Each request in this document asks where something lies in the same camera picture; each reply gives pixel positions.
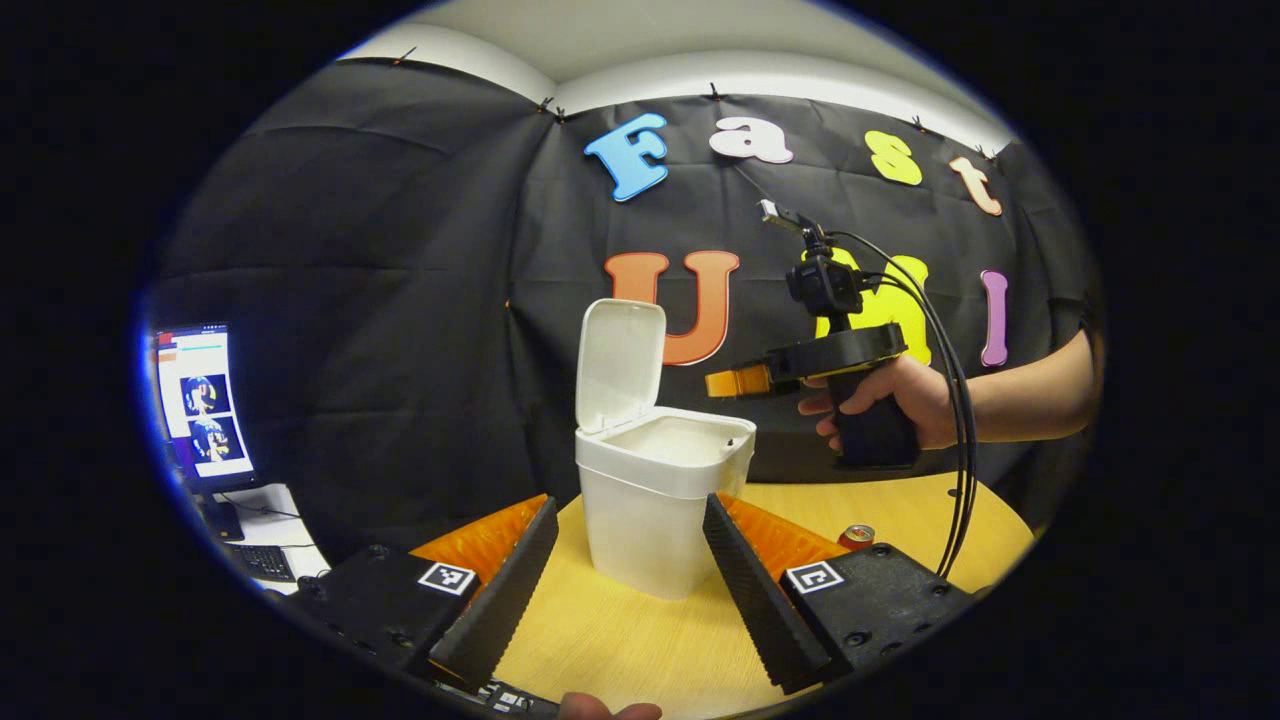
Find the black cable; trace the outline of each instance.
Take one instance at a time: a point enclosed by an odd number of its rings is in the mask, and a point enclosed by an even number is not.
[[[298,520],[302,519],[302,515],[294,515],[293,512],[284,512],[283,510],[271,510],[270,507],[250,507],[248,505],[242,505],[242,503],[236,502],[234,500],[227,497],[225,492],[219,492],[219,493],[215,493],[215,495],[223,496],[223,500],[225,500],[227,502],[230,502],[236,507],[239,507],[239,509],[243,509],[243,510],[248,510],[250,512],[274,512],[276,515],[284,515],[287,518],[297,518]]]
[[[942,361],[945,369],[947,370],[947,392],[951,398],[951,407],[956,423],[956,439],[959,451],[963,452],[960,462],[957,462],[956,471],[956,502],[952,510],[952,523],[951,532],[947,537],[947,546],[943,550],[942,562],[938,566],[938,575],[946,578],[951,571],[951,566],[955,562],[956,556],[960,553],[960,547],[964,543],[964,537],[969,529],[969,518],[973,514],[973,496],[974,483],[977,482],[977,432],[974,429],[975,421],[973,418],[973,402],[969,397],[968,383],[965,382],[964,370],[960,366],[959,357],[955,356],[955,348],[951,345],[951,340],[946,334],[946,329],[942,327],[942,322],[938,319],[937,311],[933,309],[933,304],[929,302],[928,296],[924,295],[924,288],[906,272],[896,260],[893,260],[887,252],[877,247],[874,243],[858,234],[845,232],[845,231],[827,231],[828,234],[838,234],[850,237],[863,243],[873,252],[883,258],[891,266],[896,268],[904,278],[910,281],[915,292],[910,292],[905,286],[901,284],[896,278],[884,275],[883,273],[869,273],[872,275],[878,275],[878,281],[882,284],[890,284],[899,287],[908,295],[911,295],[920,309],[924,311],[925,318],[933,327],[933,332],[938,338],[938,346],[942,355]]]

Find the computer monitor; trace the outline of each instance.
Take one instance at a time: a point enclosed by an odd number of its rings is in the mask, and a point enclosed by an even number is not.
[[[214,493],[261,484],[236,414],[227,323],[154,333],[163,425],[183,484],[214,537],[244,539],[236,507]]]

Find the hand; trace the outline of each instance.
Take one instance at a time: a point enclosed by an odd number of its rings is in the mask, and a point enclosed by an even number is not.
[[[826,378],[805,380],[809,387],[827,387]],[[858,389],[840,405],[846,415],[865,413],[873,402],[893,396],[902,413],[915,424],[915,437],[920,450],[941,450],[956,443],[955,413],[951,410],[951,396],[947,379],[942,373],[929,368],[910,355],[899,355],[893,360],[872,370]],[[831,395],[823,392],[800,401],[801,415],[831,413]],[[818,434],[836,436],[827,445],[840,450],[840,436],[836,434],[833,415],[818,421]]]
[[[600,698],[586,693],[564,693],[559,712],[556,715],[556,720],[658,720],[662,708],[652,702],[628,705],[614,715]]]

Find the monitor screen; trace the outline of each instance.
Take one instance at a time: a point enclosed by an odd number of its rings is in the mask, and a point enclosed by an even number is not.
[[[157,332],[156,380],[174,450],[200,480],[253,471],[236,416],[225,324]]]

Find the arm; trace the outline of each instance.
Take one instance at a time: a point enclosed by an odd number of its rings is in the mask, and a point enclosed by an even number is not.
[[[1084,429],[1102,388],[1102,347],[1093,340],[1091,343],[1080,331],[1048,357],[968,380],[978,442],[1055,439]],[[806,384],[820,387],[826,380]],[[946,378],[910,356],[873,370],[840,409],[856,415],[891,395],[915,423],[923,450],[955,445],[955,414]],[[799,410],[804,415],[829,413],[831,398],[827,393],[808,397]],[[836,433],[829,415],[817,429],[822,436]],[[831,446],[838,448],[840,439],[833,437]]]

